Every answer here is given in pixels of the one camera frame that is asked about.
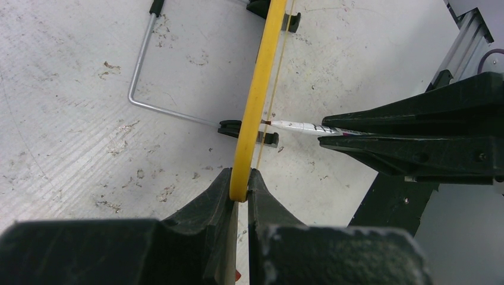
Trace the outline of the yellow framed whiteboard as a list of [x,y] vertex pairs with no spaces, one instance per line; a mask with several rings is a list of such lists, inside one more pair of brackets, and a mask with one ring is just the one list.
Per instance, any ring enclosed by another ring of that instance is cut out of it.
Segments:
[[279,12],[280,16],[268,16],[264,25],[247,103],[242,117],[242,127],[244,130],[247,128],[252,131],[252,138],[251,141],[249,138],[244,137],[237,139],[231,172],[229,197],[236,202],[247,200],[250,166],[253,161],[256,145],[255,134],[259,130],[262,119],[276,50],[281,35],[282,18],[286,13],[287,5],[288,1],[286,0],[272,1],[270,11]]

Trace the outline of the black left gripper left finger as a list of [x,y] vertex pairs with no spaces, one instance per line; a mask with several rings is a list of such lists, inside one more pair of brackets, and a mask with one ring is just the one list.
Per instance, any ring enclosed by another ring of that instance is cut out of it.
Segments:
[[2,284],[234,284],[238,206],[223,169],[164,220],[46,220],[1,235]]

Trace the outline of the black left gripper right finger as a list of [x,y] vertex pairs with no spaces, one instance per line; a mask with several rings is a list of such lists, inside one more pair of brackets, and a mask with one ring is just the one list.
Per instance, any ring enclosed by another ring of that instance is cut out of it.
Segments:
[[391,227],[308,226],[268,190],[248,181],[251,284],[432,284],[413,237]]

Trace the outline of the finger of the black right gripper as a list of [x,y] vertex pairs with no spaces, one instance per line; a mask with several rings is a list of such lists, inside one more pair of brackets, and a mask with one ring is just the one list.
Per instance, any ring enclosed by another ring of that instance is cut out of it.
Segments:
[[360,135],[321,137],[319,144],[410,182],[503,182],[503,139],[498,137]]
[[370,110],[332,115],[322,124],[391,135],[503,135],[503,75],[473,77]]

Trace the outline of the white whiteboard marker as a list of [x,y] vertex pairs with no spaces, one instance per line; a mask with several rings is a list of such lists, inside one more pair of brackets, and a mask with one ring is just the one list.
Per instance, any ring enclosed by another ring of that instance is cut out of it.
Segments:
[[277,129],[297,132],[301,134],[314,135],[317,137],[334,137],[334,136],[353,136],[353,135],[370,135],[368,132],[353,131],[348,129],[317,125],[305,122],[292,121],[265,121],[261,120],[264,125],[269,125]]

